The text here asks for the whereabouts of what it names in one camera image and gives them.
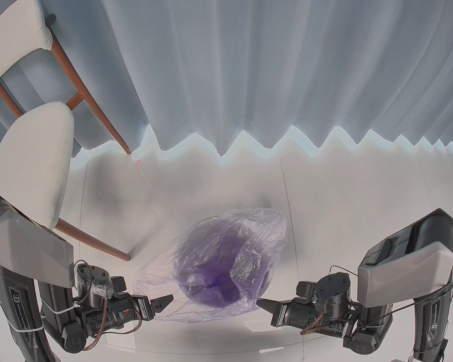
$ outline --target white tile floor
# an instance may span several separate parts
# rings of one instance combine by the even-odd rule
[[[232,208],[278,209],[287,217],[289,241],[264,297],[283,300],[294,297],[298,280],[317,281],[332,264],[357,268],[371,246],[431,210],[453,214],[452,179],[450,147],[389,143],[373,132],[355,145],[336,129],[319,150],[294,130],[273,150],[241,134],[223,157],[196,136],[162,152],[148,132],[132,156],[109,143],[74,158],[61,217],[131,253],[126,263],[69,240],[75,259],[124,275],[131,291],[137,270],[195,222]],[[353,298],[356,287],[352,276]],[[414,338],[413,309],[395,314],[384,344],[370,356],[343,349],[340,339],[302,341],[298,330],[272,329],[269,322],[262,310],[216,322],[153,321],[133,336],[103,337],[83,356],[51,346],[62,362],[386,362],[405,360]],[[1,313],[0,338],[10,341],[0,361],[22,361]]]

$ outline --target trash bag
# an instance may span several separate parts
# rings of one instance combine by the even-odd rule
[[[276,210],[210,217],[152,258],[137,273],[134,292],[173,293],[174,301],[156,315],[159,320],[201,322],[250,312],[286,241],[286,220]]]

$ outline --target blue-gray curtain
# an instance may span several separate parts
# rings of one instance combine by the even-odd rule
[[[12,0],[0,0],[0,12]],[[43,0],[54,32],[131,149],[147,124],[170,149],[196,132],[224,154],[245,130],[271,148],[291,125],[321,146],[453,139],[453,1]],[[29,110],[75,89],[50,52],[3,82]],[[86,105],[75,150],[110,139]],[[7,129],[14,116],[0,104]],[[4,133],[0,126],[0,137]]]

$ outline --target wooden chair frame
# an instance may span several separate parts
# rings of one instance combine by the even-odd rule
[[[66,75],[69,77],[71,82],[77,88],[77,93],[74,94],[70,100],[66,102],[66,105],[69,107],[70,110],[74,110],[82,100],[85,100],[93,112],[98,116],[104,126],[108,129],[111,133],[113,138],[121,145],[121,147],[126,151],[127,154],[131,154],[129,147],[127,146],[126,142],[124,142],[123,138],[117,132],[115,127],[110,123],[109,119],[106,117],[104,112],[101,110],[99,105],[94,100],[93,96],[83,84],[83,81],[80,79],[79,75],[77,74],[74,66],[71,64],[71,61],[67,57],[66,53],[64,52],[62,46],[58,42],[55,34],[53,33],[52,29],[49,27],[50,32],[52,33],[52,54],[55,56],[56,60],[60,64],[61,68],[63,68]],[[10,97],[6,89],[0,84],[0,97],[6,102],[9,108],[13,111],[16,117],[22,116],[24,113],[21,111],[20,107],[16,104],[16,102]],[[58,223],[55,226],[56,230],[84,243],[86,245],[91,246],[97,250],[110,254],[114,257],[117,257],[124,261],[129,261],[130,256],[129,254],[122,252],[121,250],[115,249],[114,247],[103,243],[102,241],[88,235],[87,233],[81,231],[80,229],[76,228],[75,226],[69,224],[68,222],[58,219]]]

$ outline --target chair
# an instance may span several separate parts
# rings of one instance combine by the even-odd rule
[[[0,38],[0,48],[8,50],[0,55],[0,76],[21,57],[43,48],[52,50],[78,89],[66,104],[51,102],[23,114],[0,85],[0,96],[18,116],[0,142],[0,196],[39,225],[130,260],[128,254],[59,218],[74,138],[72,110],[83,99],[128,153],[129,148],[84,86],[53,32],[46,28],[38,0],[14,2],[0,15],[0,34],[8,35]]]

